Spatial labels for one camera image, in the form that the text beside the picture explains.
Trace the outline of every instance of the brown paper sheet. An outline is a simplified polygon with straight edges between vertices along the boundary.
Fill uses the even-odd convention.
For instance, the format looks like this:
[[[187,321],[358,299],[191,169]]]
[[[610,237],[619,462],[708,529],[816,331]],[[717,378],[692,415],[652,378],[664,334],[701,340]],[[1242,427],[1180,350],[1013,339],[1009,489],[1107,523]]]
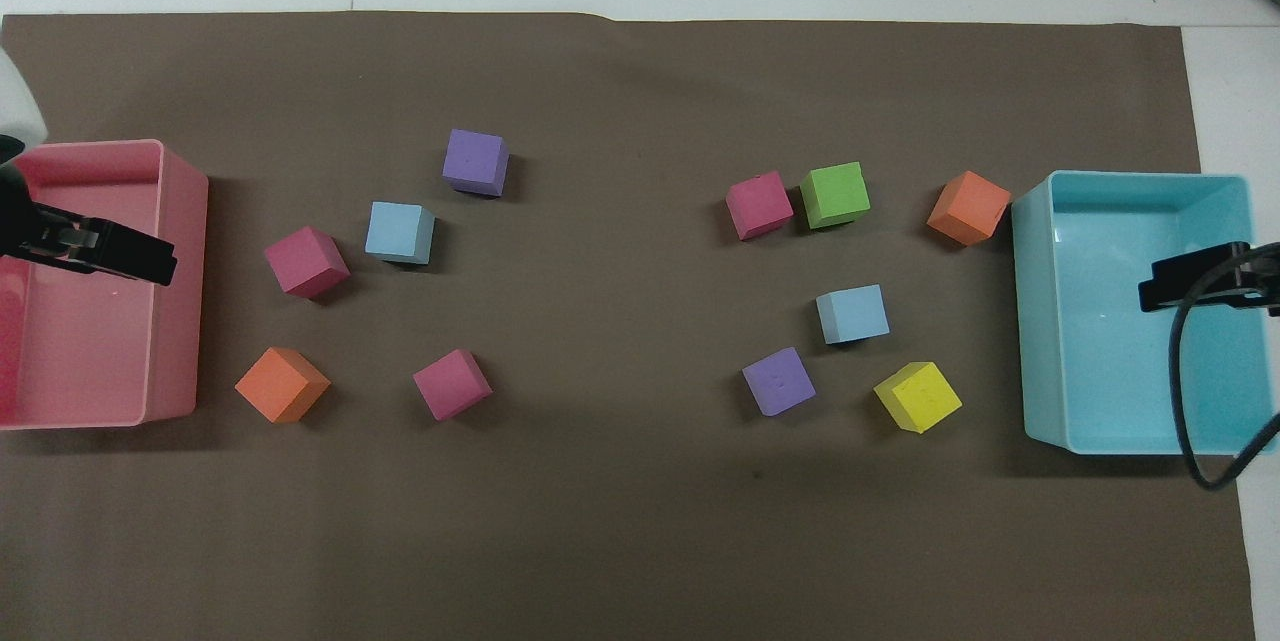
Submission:
[[[963,252],[924,226],[964,170],[1014,194],[1197,170],[1178,29],[335,13],[3,38],[51,139],[164,139],[212,186],[196,413],[0,438],[0,637],[1252,636],[1234,491],[1028,439],[1009,223]],[[440,180],[452,127],[506,136],[504,198]],[[733,182],[846,161],[867,218],[735,239]],[[438,214],[424,273],[362,253],[372,200]],[[355,273],[320,305],[262,258],[302,225]],[[892,334],[824,345],[815,296],[865,284]],[[334,383],[301,423],[232,389],[266,345]],[[819,395],[763,418],[739,370],[783,345]],[[454,348],[497,392],[434,423],[410,375]],[[965,403],[924,436],[870,392],[914,360]]]

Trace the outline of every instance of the yellow cube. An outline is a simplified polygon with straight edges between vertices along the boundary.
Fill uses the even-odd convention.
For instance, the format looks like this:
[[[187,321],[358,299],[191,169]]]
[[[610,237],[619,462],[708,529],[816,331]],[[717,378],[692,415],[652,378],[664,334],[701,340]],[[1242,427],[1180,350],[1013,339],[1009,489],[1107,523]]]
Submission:
[[[902,371],[879,383],[876,394],[906,431],[928,431],[960,408],[960,397],[933,362],[906,363]]]

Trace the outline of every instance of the purple cube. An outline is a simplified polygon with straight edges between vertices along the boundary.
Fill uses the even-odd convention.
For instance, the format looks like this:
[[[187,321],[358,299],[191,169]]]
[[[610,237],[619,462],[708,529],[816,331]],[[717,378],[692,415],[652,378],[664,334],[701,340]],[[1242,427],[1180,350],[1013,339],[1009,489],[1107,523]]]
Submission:
[[[500,196],[507,180],[507,143],[502,136],[453,129],[444,152],[444,180],[453,191]]]
[[[742,368],[742,376],[764,416],[778,416],[800,400],[818,394],[813,390],[813,381],[809,381],[804,363],[800,363],[795,345]]]

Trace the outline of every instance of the orange cube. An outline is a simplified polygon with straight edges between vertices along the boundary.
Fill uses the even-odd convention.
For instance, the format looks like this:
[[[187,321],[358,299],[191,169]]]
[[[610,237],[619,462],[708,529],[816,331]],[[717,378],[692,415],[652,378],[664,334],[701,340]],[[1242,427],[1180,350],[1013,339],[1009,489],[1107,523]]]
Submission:
[[[961,244],[973,246],[996,233],[1009,200],[1009,191],[974,171],[964,171],[943,187],[928,225]]]
[[[271,423],[298,421],[328,388],[328,377],[298,351],[275,345],[236,384],[236,390]]]

